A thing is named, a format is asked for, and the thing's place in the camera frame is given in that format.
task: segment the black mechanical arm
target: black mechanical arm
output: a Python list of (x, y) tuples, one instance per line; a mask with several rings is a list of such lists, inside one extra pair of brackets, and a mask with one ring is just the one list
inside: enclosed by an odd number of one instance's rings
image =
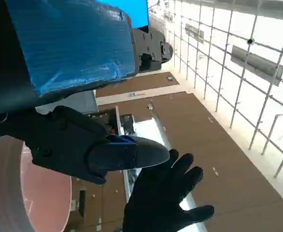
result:
[[(100, 185), (108, 171), (148, 167), (169, 159), (168, 150), (161, 144), (111, 135), (104, 126), (71, 108), (58, 106), (47, 115), (36, 112), (36, 106), (110, 82), (37, 95), (2, 0), (0, 19), (0, 136), (10, 135), (25, 141), (36, 165)], [(171, 59), (173, 49), (161, 32), (144, 27), (133, 29), (132, 33), (137, 61), (135, 74), (159, 70), (162, 63)]]

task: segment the pink circular object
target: pink circular object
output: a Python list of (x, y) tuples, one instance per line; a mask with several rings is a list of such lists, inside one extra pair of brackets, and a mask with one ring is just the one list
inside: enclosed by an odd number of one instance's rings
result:
[(32, 164), (23, 142), (0, 139), (0, 232), (61, 232), (70, 212), (71, 178)]

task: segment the brown floor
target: brown floor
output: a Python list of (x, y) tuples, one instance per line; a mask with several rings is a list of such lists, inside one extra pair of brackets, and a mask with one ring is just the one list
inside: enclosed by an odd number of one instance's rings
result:
[(150, 101), (171, 145), (181, 154), (193, 153), (194, 164), (204, 169), (193, 197), (197, 205), (215, 206), (215, 217), (206, 222), (209, 232), (283, 232), (283, 199), (193, 94), (119, 102), (100, 110), (118, 105), (121, 115), (132, 113), (143, 121), (151, 118)]

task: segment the robotic arm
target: robotic arm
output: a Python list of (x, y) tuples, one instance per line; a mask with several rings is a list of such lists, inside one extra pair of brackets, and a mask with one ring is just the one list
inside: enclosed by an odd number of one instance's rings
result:
[(169, 159), (159, 143), (111, 135), (73, 109), (34, 110), (160, 69), (173, 53), (163, 34), (133, 29), (120, 9), (81, 0), (0, 0), (0, 19), (0, 136), (25, 141), (36, 165), (100, 185), (108, 171)]

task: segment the white scaffolding bar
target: white scaffolding bar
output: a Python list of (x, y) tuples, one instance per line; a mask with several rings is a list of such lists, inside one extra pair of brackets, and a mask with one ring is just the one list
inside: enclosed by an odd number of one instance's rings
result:
[(225, 60), (226, 60), (226, 53), (227, 53), (227, 47), (228, 47), (230, 26), (232, 24), (232, 18), (233, 18), (233, 12), (234, 12), (234, 4), (235, 4), (235, 0), (233, 0), (232, 6), (231, 6), (230, 17), (229, 17), (228, 33), (227, 33), (226, 44), (225, 44), (225, 51), (224, 51), (223, 64), (222, 64), (222, 70), (221, 70), (221, 77), (220, 77), (220, 83), (219, 83), (219, 89), (218, 89), (218, 98), (217, 98), (217, 103), (215, 105), (215, 112), (218, 112), (220, 94), (221, 94), (221, 90), (222, 90), (222, 79), (223, 79), (224, 66), (225, 66)]
[[(183, 0), (181, 0), (181, 15), (180, 15), (180, 17), (181, 17), (181, 25), (180, 25), (180, 57), (182, 57), (182, 18), (183, 18), (183, 16), (182, 16), (182, 13), (183, 13), (183, 11), (182, 11), (182, 6), (183, 6)], [(180, 60), (180, 64), (179, 64), (179, 72), (181, 72), (181, 60)]]
[(280, 66), (282, 57), (283, 57), (283, 46), (282, 46), (282, 50), (281, 50), (281, 53), (280, 53), (280, 55), (279, 55), (279, 59), (278, 59), (277, 65), (276, 65), (276, 71), (275, 71), (275, 73), (273, 74), (272, 81), (271, 81), (271, 83), (270, 83), (270, 85), (269, 85), (269, 88), (268, 88), (268, 91), (267, 91), (267, 94), (266, 94), (266, 97), (265, 97), (265, 101), (264, 101), (264, 104), (263, 104), (261, 113), (260, 113), (260, 115), (259, 115), (259, 117), (258, 117), (257, 124), (256, 124), (255, 129), (254, 129), (254, 133), (253, 133), (253, 136), (252, 136), (250, 145), (249, 145), (249, 150), (251, 150), (251, 148), (252, 148), (252, 145), (253, 145), (253, 142), (254, 142), (254, 139), (255, 139), (257, 130), (258, 130), (258, 126), (259, 126), (259, 124), (261, 123), (261, 119), (262, 119), (262, 116), (263, 116), (263, 113), (264, 113), (264, 110), (265, 110), (267, 101), (268, 101), (268, 99), (269, 99), (269, 97), (270, 97), (270, 92), (271, 92), (273, 83), (274, 83), (274, 81), (275, 81), (275, 79), (276, 79), (276, 76), (277, 76), (277, 73), (278, 73), (278, 70), (279, 70), (279, 66)]
[(195, 78), (194, 78), (194, 88), (196, 88), (196, 74), (197, 74), (197, 61), (198, 61), (198, 47), (199, 47), (199, 34), (200, 34), (200, 18), (201, 18), (201, 7), (202, 7), (202, 1), (200, 1), (200, 5), (199, 5), (199, 21), (198, 21), (198, 35), (197, 35), (197, 50), (196, 50), (196, 72), (195, 72)]
[[(254, 22), (253, 22), (253, 27), (252, 27), (252, 32), (251, 32), (251, 36), (250, 36), (251, 39), (253, 38), (253, 35), (254, 35), (254, 30), (255, 30), (255, 25), (256, 25), (256, 21), (257, 21), (257, 16), (258, 16), (258, 12), (259, 12), (259, 9), (261, 7), (262, 1), (263, 0), (259, 0), (258, 1), (258, 5), (257, 5), (257, 8), (256, 8), (256, 14), (255, 14)], [(248, 44), (248, 51), (247, 51), (246, 59), (244, 61), (244, 65), (243, 65), (243, 69), (242, 69), (241, 79), (240, 79), (240, 83), (239, 83), (239, 87), (238, 87), (238, 92), (237, 92), (237, 96), (236, 96), (236, 101), (235, 101), (235, 107), (234, 107), (234, 111), (233, 111), (233, 115), (232, 115), (232, 119), (231, 119), (229, 128), (232, 128), (232, 126), (233, 126), (233, 122), (234, 122), (234, 118), (235, 118), (235, 113), (236, 113), (236, 109), (237, 109), (237, 105), (238, 105), (238, 100), (239, 100), (240, 91), (241, 91), (241, 87), (242, 87), (242, 83), (243, 83), (243, 79), (244, 79), (244, 74), (246, 72), (246, 67), (247, 67), (247, 63), (248, 63), (248, 58), (249, 58), (251, 46), (252, 46), (252, 43)]]
[(212, 8), (212, 22), (211, 22), (211, 31), (210, 31), (210, 42), (209, 42), (209, 51), (207, 57), (207, 71), (206, 71), (206, 82), (205, 82), (205, 90), (204, 90), (204, 99), (206, 99), (206, 91), (207, 91), (207, 81), (208, 81), (208, 71), (209, 71), (209, 61), (210, 61), (210, 50), (211, 50), (211, 41), (212, 41), (212, 32), (213, 32), (213, 20), (214, 20), (214, 12), (215, 12), (215, 2), (213, 3)]

